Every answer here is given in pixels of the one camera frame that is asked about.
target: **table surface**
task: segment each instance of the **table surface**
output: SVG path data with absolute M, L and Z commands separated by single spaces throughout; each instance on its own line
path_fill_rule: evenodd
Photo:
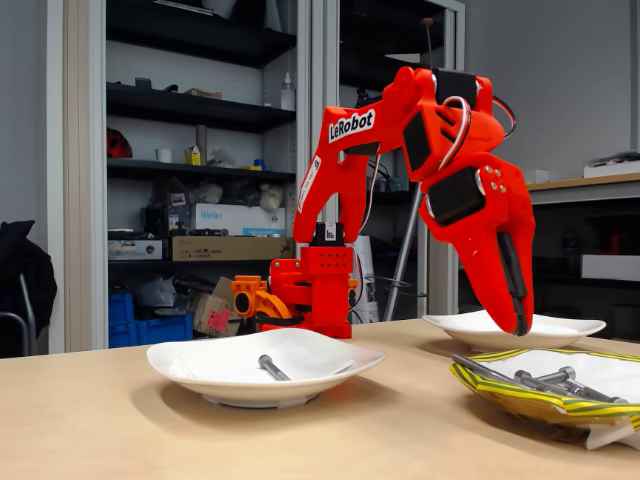
M 467 348 L 422 320 L 354 328 L 388 352 L 302 407 L 214 406 L 164 380 L 146 347 L 0 361 L 3 479 L 638 478 L 640 452 L 586 451 L 498 411 L 449 372 Z M 640 345 L 577 347 L 640 355 Z

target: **black jacket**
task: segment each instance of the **black jacket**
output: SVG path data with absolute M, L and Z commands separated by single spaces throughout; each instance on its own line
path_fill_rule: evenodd
M 36 318 L 36 336 L 49 324 L 58 287 L 51 257 L 27 240 L 34 221 L 3 222 L 0 226 L 0 312 L 12 312 L 26 320 L 19 275 L 23 273 Z M 0 358 L 20 355 L 20 330 L 0 317 Z

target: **blue plastic crate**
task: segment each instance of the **blue plastic crate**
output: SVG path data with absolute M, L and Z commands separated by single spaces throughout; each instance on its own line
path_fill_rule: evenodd
M 109 325 L 109 348 L 138 345 L 138 330 L 134 322 Z
M 193 327 L 189 313 L 175 317 L 137 321 L 136 326 L 138 327 L 140 345 L 193 339 Z
M 133 322 L 133 296 L 130 293 L 109 295 L 109 325 Z

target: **yellow and green striped tape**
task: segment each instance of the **yellow and green striped tape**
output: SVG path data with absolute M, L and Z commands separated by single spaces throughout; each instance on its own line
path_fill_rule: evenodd
M 640 357 L 631 355 L 617 355 L 614 353 L 600 353 L 582 350 L 559 350 L 544 348 L 548 352 L 557 352 L 567 355 L 586 354 L 598 357 L 616 358 L 628 362 L 640 362 Z M 476 362 L 495 362 L 515 357 L 531 350 L 508 350 L 505 352 L 483 353 L 471 357 Z M 531 400 L 538 400 L 548 404 L 553 404 L 564 409 L 571 417 L 621 417 L 627 416 L 633 425 L 634 431 L 640 430 L 640 404 L 634 403 L 606 403 L 592 402 L 572 397 L 565 397 L 553 393 L 538 392 L 524 387 L 509 385 L 497 382 L 473 373 L 469 368 L 454 363 L 450 367 L 451 372 L 462 382 L 464 386 L 473 392 L 491 392 L 508 397 L 518 397 Z

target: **lerobot logo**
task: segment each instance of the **lerobot logo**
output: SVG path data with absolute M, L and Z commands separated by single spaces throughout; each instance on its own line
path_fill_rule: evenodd
M 351 135 L 352 133 L 363 132 L 373 127 L 373 121 L 375 120 L 376 112 L 369 110 L 368 112 L 358 115 L 354 113 L 350 118 L 341 118 L 334 125 L 329 125 L 329 143 Z

